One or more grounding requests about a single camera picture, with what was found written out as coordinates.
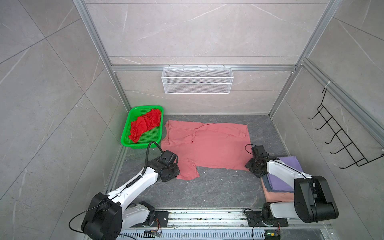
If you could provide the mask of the pink t-shirt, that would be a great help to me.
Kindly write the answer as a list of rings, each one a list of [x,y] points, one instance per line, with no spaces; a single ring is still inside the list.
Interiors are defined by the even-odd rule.
[[[251,155],[248,126],[219,123],[204,124],[169,120],[161,141],[163,150],[179,157],[177,179],[190,181],[200,176],[197,167],[246,171]]]

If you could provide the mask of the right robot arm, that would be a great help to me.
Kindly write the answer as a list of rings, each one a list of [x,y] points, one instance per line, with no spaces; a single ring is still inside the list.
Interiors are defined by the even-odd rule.
[[[280,159],[271,157],[264,146],[251,146],[253,157],[245,167],[260,179],[271,174],[294,189],[292,202],[264,204],[258,223],[273,226],[279,220],[300,219],[309,224],[339,217],[338,207],[324,177],[311,176],[286,165]]]

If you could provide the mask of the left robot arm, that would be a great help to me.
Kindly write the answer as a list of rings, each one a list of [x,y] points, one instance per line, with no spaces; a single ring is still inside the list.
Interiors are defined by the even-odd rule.
[[[125,228],[137,224],[150,225],[155,217],[155,208],[141,202],[130,204],[148,187],[158,181],[168,182],[180,174],[178,156],[171,151],[151,161],[135,177],[108,194],[97,193],[85,211],[81,231],[93,240],[115,240]]]

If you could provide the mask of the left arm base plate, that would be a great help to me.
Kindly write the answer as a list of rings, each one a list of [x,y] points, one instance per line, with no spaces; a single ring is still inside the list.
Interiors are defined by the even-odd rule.
[[[168,211],[155,211],[155,218],[150,227],[157,228],[159,223],[161,228],[166,228],[168,226],[169,214],[170,212]]]

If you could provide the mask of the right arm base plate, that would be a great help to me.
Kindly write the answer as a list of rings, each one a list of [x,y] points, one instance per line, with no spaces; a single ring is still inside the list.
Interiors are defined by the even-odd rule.
[[[268,210],[245,209],[244,215],[248,221],[249,227],[288,227],[288,221],[285,218],[275,218]]]

